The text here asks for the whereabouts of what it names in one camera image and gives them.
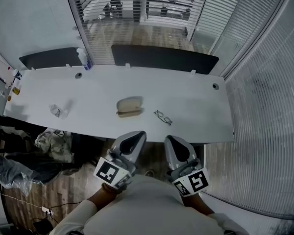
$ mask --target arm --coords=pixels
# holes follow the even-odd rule
[[[194,208],[196,211],[204,214],[204,215],[210,215],[213,214],[214,211],[211,210],[205,203],[204,201],[201,199],[201,197],[199,196],[199,194],[195,194],[189,197],[184,197],[182,198],[183,200],[183,204],[186,207],[192,207]]]
[[[80,203],[51,231],[50,235],[68,235],[72,231],[81,232],[86,222],[99,210],[110,204],[120,192],[102,184],[99,191]]]

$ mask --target spray bottle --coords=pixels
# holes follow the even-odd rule
[[[78,58],[80,59],[85,70],[90,70],[93,66],[92,62],[89,60],[86,51],[81,48],[77,48],[76,52],[78,53]]]

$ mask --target plastic bag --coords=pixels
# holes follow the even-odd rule
[[[19,188],[26,196],[32,184],[45,185],[61,173],[71,175],[80,166],[62,163],[41,152],[10,153],[0,156],[0,184],[4,188]]]
[[[25,165],[0,156],[0,184],[6,188],[19,188],[28,196],[32,188],[33,171]]]

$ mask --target window blinds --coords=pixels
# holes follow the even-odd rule
[[[206,145],[207,193],[294,220],[294,0],[226,79],[234,142]]]
[[[205,54],[214,50],[218,55],[227,48],[225,38],[242,46],[261,25],[259,15],[272,9],[272,0],[257,0],[262,1],[259,6],[246,0],[254,7],[245,3],[240,13],[236,11],[240,0],[69,1],[95,64],[114,64],[112,44],[170,47]],[[242,18],[239,22],[232,20],[230,27],[233,15]],[[233,29],[233,24],[240,27]]]

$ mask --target cable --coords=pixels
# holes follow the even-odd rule
[[[49,210],[51,211],[51,209],[53,209],[53,208],[57,208],[57,207],[64,206],[64,205],[76,205],[76,204],[80,204],[80,203],[82,203],[82,201],[77,202],[77,203],[65,203],[65,204],[58,205],[58,206],[52,206],[49,208]]]
[[[29,204],[29,205],[32,205],[32,206],[34,206],[34,207],[37,207],[37,208],[42,209],[41,206],[36,206],[36,205],[31,204],[31,203],[29,203],[29,202],[26,202],[26,201],[24,201],[24,200],[17,199],[17,198],[15,198],[15,197],[11,197],[11,196],[9,196],[9,195],[4,195],[4,194],[2,194],[2,193],[0,193],[0,195],[5,196],[5,197],[9,197],[9,198],[13,198],[13,199],[16,199],[16,200],[18,200],[18,201],[21,201],[21,202],[27,203],[27,204]]]
[[[39,219],[39,220],[45,220],[48,218],[48,215],[46,213],[46,217],[45,218],[38,218],[38,217],[35,217],[35,218],[32,218],[30,221],[33,221],[34,219]]]
[[[57,222],[57,224],[59,224],[59,222],[56,221],[51,215],[50,215],[50,218],[53,219],[55,222]]]

